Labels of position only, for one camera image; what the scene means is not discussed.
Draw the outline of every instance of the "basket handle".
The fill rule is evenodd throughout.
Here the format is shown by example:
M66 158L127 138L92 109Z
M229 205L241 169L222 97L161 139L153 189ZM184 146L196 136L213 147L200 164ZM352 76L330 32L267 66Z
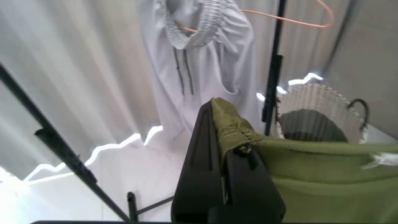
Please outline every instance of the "basket handle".
M356 102L360 102L363 105L364 109L365 109L365 119L364 119L364 122L363 122L363 124L361 126L361 131L362 131L364 128L366 128L368 126L370 109L369 109L369 105L362 99L355 99L355 100L351 101L349 103L349 105L347 106L347 109L352 108Z

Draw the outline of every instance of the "white floor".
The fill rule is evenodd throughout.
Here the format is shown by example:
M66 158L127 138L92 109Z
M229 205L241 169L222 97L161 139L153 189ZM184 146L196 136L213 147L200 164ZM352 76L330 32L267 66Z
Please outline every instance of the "white floor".
M126 195L137 197L138 209L174 194L190 136L168 141L157 133L146 146L134 142L103 151L90 165L99 186L128 214ZM139 216L141 221L170 221L171 203ZM119 220L84 183L69 175L55 180L0 190L0 223L37 220Z

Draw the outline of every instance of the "wicker basket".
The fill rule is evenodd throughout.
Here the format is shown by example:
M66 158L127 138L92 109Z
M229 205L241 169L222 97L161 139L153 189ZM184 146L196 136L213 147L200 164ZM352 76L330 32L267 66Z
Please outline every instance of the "wicker basket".
M353 108L365 108L362 119ZM365 101L349 102L341 94L321 84L293 87L277 100L271 136L281 139L364 144L368 138L369 107Z

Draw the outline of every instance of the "clothes hanger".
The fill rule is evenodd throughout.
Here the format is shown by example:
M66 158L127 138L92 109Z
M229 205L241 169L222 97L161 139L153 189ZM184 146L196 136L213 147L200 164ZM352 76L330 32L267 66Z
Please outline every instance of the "clothes hanger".
M333 23L335 23L335 15L334 15L333 11L322 0L316 0L316 1L319 4L321 4L323 8L325 8L325 10L327 11L327 13L329 15L330 21L326 25L319 25L319 24L312 24L312 23L308 23L308 22L297 21L297 20L294 20L294 19L288 19L288 18L284 18L284 17L279 17L279 16L275 16L275 15L272 15L272 14L268 14L268 13L265 13L265 12L257 12L257 11L253 11L253 10L242 9L241 11L242 12L248 12L248 13L254 13L254 14L257 14L257 15L261 15L261 16L268 16L268 17L271 17L271 18L274 18L274 19L280 19L280 20L287 21L287 22L293 22L293 23L297 23L297 24L301 24L301 25L305 25L305 26L317 27L317 28L328 28L328 27L332 26ZM179 27L181 29L188 30L190 32L197 32L194 29L191 29L191 28L188 28L188 27L185 27L185 26L181 26L180 24L177 24L177 27Z

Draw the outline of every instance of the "green fabric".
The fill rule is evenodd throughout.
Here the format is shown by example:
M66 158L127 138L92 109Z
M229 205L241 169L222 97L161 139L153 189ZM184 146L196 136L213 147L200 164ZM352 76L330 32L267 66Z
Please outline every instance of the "green fabric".
M398 167L361 169L398 145L274 139L253 131L235 107L212 99L221 163L228 150L255 149L285 201L284 222L398 222Z

